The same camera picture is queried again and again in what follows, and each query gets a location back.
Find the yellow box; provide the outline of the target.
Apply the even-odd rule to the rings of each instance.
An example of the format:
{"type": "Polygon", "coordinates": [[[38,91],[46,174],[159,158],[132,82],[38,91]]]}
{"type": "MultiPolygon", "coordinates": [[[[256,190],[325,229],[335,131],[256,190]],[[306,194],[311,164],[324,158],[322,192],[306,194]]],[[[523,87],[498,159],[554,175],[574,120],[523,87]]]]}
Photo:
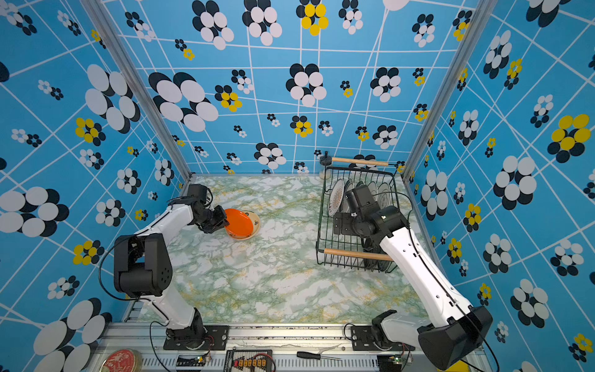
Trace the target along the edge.
{"type": "Polygon", "coordinates": [[[470,366],[466,361],[457,361],[452,366],[446,368],[446,370],[438,369],[438,372],[470,372],[470,366]]]}

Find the cream plate with black stamp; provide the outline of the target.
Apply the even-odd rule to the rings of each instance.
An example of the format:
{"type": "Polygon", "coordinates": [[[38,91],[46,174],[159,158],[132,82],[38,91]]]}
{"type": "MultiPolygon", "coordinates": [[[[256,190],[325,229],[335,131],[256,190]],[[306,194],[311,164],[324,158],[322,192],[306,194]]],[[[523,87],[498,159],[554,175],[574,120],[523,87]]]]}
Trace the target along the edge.
{"type": "Polygon", "coordinates": [[[252,238],[255,235],[257,235],[258,232],[260,231],[260,227],[261,227],[260,217],[255,212],[252,212],[252,211],[245,211],[244,214],[249,217],[250,221],[253,224],[253,231],[248,236],[248,238],[252,238]]]}

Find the black screwdriver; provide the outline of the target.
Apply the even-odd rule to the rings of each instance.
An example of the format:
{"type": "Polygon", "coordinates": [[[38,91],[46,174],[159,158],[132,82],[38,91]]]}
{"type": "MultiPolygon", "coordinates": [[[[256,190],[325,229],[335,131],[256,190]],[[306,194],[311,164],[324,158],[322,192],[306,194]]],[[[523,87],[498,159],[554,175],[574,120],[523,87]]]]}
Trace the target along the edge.
{"type": "Polygon", "coordinates": [[[310,353],[306,351],[298,351],[296,353],[297,358],[306,359],[306,360],[333,360],[333,361],[340,361],[340,358],[332,357],[332,356],[322,356],[320,353],[310,353]]]}

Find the black terminal board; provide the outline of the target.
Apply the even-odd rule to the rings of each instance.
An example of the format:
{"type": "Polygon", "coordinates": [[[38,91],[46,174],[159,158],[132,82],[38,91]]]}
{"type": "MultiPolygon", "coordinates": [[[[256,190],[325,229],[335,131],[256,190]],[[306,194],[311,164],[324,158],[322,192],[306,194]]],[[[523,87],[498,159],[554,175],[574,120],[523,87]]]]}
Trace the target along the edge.
{"type": "Polygon", "coordinates": [[[228,350],[224,372],[275,372],[272,350],[228,350]]]}

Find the white plate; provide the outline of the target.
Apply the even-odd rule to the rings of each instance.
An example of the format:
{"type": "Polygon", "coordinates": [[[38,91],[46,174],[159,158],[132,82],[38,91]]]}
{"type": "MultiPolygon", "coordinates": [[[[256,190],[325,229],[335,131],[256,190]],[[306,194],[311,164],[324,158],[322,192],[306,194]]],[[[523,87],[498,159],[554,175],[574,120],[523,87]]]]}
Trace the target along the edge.
{"type": "Polygon", "coordinates": [[[377,202],[381,209],[387,208],[392,205],[391,189],[390,185],[386,182],[382,183],[377,188],[377,202]]]}
{"type": "Polygon", "coordinates": [[[377,199],[377,184],[372,181],[367,185],[367,187],[370,190],[370,193],[373,196],[373,198],[377,199]]]}
{"type": "Polygon", "coordinates": [[[328,215],[334,216],[342,205],[344,196],[345,182],[342,179],[338,179],[333,185],[330,196],[328,198],[328,215]]]}

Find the glass jar with black lid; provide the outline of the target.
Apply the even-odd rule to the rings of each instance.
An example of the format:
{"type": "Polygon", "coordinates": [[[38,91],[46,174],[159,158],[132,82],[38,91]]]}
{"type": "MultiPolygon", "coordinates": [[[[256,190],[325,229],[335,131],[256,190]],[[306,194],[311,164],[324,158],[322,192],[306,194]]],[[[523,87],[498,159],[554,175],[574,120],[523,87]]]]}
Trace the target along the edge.
{"type": "Polygon", "coordinates": [[[332,170],[330,167],[333,164],[333,157],[328,154],[328,151],[326,151],[322,156],[320,156],[319,163],[322,167],[319,172],[319,178],[322,180],[327,180],[332,176],[332,170]]]}

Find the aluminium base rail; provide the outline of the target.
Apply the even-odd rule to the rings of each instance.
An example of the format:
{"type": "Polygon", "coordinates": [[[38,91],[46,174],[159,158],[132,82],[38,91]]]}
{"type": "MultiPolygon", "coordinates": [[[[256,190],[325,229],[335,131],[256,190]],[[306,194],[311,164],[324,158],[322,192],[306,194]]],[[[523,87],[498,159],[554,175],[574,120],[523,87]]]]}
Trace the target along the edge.
{"type": "Polygon", "coordinates": [[[142,371],[223,371],[228,350],[272,350],[277,371],[378,371],[378,357],[392,352],[355,351],[339,324],[248,324],[229,326],[226,349],[212,351],[204,366],[178,367],[179,357],[192,358],[199,352],[164,350],[163,327],[141,322],[114,323],[88,364],[89,371],[100,371],[105,359],[117,350],[136,350],[142,356],[142,371]],[[298,351],[337,357],[333,360],[306,360],[298,351]]]}

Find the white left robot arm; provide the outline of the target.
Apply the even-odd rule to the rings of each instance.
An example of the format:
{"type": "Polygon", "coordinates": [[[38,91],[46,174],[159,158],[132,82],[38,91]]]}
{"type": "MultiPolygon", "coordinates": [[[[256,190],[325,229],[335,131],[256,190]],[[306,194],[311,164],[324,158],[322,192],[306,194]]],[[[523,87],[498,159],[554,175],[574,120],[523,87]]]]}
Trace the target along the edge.
{"type": "Polygon", "coordinates": [[[189,305],[172,283],[174,270],[167,246],[186,226],[214,233],[229,225],[221,206],[212,206],[211,190],[191,184],[186,195],[168,202],[165,212],[133,235],[114,245],[114,287],[132,300],[147,303],[165,322],[173,347],[197,350],[208,339],[200,312],[189,305]]]}

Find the orange plate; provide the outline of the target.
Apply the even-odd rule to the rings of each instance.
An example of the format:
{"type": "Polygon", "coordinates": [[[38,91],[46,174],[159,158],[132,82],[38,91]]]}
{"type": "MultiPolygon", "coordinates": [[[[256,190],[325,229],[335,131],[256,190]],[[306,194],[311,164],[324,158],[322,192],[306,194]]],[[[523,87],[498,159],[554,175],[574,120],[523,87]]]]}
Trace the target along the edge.
{"type": "Polygon", "coordinates": [[[234,239],[245,239],[252,235],[254,224],[251,218],[238,209],[226,209],[227,234],[234,239]]]}

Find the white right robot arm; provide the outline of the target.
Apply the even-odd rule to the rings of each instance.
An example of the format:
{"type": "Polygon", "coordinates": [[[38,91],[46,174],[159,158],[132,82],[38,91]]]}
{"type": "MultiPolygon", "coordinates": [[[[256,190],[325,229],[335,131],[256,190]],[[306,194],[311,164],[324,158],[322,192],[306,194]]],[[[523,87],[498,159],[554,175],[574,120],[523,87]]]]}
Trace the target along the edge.
{"type": "Polygon", "coordinates": [[[395,263],[417,293],[429,316],[429,325],[389,310],[373,319],[375,346],[390,350],[401,344],[424,352],[440,370],[447,370],[482,345],[493,318],[450,284],[423,250],[411,226],[396,206],[381,206],[361,184],[347,190],[337,181],[329,197],[328,212],[337,234],[359,237],[364,252],[343,252],[344,257],[395,263]]]}

